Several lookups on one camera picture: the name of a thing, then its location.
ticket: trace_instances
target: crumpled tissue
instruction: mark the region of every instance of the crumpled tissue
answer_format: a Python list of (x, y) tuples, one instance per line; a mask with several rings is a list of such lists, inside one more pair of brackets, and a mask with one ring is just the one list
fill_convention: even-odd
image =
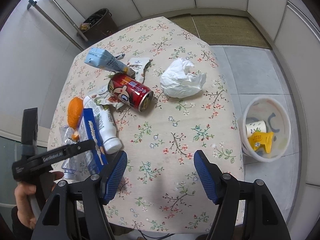
[(160, 85), (165, 95), (185, 98), (198, 93), (207, 78), (206, 73), (189, 73), (193, 63), (185, 58), (174, 60), (160, 77)]

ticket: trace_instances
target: white bucket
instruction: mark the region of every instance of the white bucket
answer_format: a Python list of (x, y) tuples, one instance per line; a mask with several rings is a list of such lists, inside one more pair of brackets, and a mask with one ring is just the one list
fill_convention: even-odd
[[(274, 132), (271, 152), (268, 154), (263, 148), (255, 152), (247, 138), (246, 124), (263, 120), (267, 132)], [(291, 136), (291, 125), (287, 112), (275, 99), (260, 96), (252, 100), (238, 120), (242, 152), (252, 156), (260, 162), (273, 162), (279, 159), (288, 148)]]

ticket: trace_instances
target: soda can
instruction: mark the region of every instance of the soda can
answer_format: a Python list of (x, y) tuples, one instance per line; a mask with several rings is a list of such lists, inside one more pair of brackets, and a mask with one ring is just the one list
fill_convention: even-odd
[(123, 73), (117, 73), (110, 79), (108, 90), (140, 112), (148, 107), (153, 98), (153, 91), (150, 88)]

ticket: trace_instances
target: white plastic bottle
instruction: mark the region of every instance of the white plastic bottle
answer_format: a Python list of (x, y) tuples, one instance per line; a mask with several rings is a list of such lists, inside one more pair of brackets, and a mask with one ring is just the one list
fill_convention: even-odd
[(94, 119), (99, 129), (105, 152), (112, 154), (119, 151), (122, 143), (120, 139), (116, 137), (117, 129), (108, 106), (106, 109), (103, 106), (97, 106), (89, 96), (84, 98), (83, 106), (84, 108), (92, 108), (93, 110)]

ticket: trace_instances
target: floor mat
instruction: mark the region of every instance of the floor mat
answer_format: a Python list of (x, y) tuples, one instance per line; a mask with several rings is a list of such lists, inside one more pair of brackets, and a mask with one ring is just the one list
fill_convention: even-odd
[(170, 20), (189, 32), (192, 30), (192, 34), (198, 31), (201, 40), (209, 45), (240, 45), (270, 49), (268, 42), (247, 17), (184, 15)]
[(192, 17), (190, 14), (179, 15), (172, 18), (169, 18), (170, 21), (174, 22), (176, 25), (185, 29), (186, 31), (192, 33), (194, 36), (198, 37), (198, 33), (193, 23)]

